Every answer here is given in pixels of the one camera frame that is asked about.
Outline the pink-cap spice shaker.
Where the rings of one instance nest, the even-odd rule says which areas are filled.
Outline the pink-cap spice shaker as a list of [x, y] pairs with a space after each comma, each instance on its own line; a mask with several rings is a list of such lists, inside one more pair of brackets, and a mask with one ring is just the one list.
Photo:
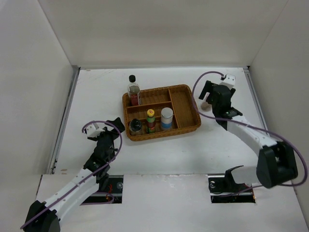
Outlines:
[[207, 98], [208, 98], [208, 95], [206, 95], [206, 98], [205, 100], [202, 102], [202, 104], [200, 105], [201, 106], [201, 109], [204, 111], [204, 112], [209, 112], [212, 110], [212, 105], [209, 104], [207, 102]]

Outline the small black-cap spice jar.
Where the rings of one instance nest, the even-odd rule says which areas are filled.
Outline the small black-cap spice jar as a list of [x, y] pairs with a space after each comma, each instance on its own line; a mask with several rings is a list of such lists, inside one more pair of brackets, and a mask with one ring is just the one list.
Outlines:
[[129, 124], [129, 132], [132, 136], [142, 135], [142, 122], [137, 118], [131, 120]]

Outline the green sauce bottle yellow cap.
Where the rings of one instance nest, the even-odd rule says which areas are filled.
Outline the green sauce bottle yellow cap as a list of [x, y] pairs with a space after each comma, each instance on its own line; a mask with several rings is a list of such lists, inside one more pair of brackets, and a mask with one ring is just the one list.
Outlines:
[[153, 109], [149, 109], [147, 111], [147, 118], [146, 118], [146, 132], [148, 134], [155, 132], [155, 111]]

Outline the tall glass red-label bottle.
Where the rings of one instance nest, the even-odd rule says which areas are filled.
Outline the tall glass red-label bottle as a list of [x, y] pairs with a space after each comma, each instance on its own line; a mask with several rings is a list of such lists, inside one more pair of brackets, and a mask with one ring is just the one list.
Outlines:
[[127, 87], [127, 93], [130, 99], [130, 103], [132, 106], [138, 106], [141, 105], [140, 100], [140, 87], [136, 83], [136, 77], [135, 75], [129, 76], [129, 85]]

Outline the blue-label silver-lid shaker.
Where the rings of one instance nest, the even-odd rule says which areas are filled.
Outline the blue-label silver-lid shaker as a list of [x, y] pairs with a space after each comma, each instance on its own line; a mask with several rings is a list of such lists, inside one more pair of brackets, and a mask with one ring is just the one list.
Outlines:
[[161, 129], [166, 131], [172, 128], [173, 110], [165, 107], [161, 110]]

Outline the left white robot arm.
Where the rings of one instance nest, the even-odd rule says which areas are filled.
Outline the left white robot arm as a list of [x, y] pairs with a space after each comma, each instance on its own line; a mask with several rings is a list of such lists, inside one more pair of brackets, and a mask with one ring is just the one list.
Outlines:
[[50, 198], [31, 204], [21, 230], [25, 232], [59, 232], [67, 214], [80, 206], [95, 192], [108, 188], [108, 170], [121, 148], [114, 146], [116, 139], [122, 140], [125, 131], [121, 119], [107, 120], [100, 128], [100, 120], [90, 121], [82, 127], [82, 133], [97, 143], [93, 153], [78, 174]]

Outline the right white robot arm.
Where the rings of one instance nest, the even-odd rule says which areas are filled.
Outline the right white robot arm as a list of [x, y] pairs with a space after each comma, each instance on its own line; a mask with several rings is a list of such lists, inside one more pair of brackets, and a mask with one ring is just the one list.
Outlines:
[[206, 102], [212, 106], [216, 122], [241, 139], [257, 155], [255, 172], [263, 187], [269, 189], [298, 177], [292, 146], [255, 130], [243, 114], [231, 106], [234, 88], [207, 81], [199, 99], [204, 99], [207, 93]]

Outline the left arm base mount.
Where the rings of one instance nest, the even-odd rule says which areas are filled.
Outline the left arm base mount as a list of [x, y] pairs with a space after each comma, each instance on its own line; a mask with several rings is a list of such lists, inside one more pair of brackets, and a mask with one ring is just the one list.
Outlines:
[[81, 205], [122, 203], [123, 188], [123, 175], [109, 176], [105, 188], [100, 187], [97, 192], [88, 197]]

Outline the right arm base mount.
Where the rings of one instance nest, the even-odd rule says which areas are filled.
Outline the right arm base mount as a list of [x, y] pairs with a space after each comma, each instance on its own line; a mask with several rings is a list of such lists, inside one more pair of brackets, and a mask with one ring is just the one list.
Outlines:
[[255, 203], [252, 184], [236, 183], [232, 169], [224, 174], [208, 175], [212, 203]]

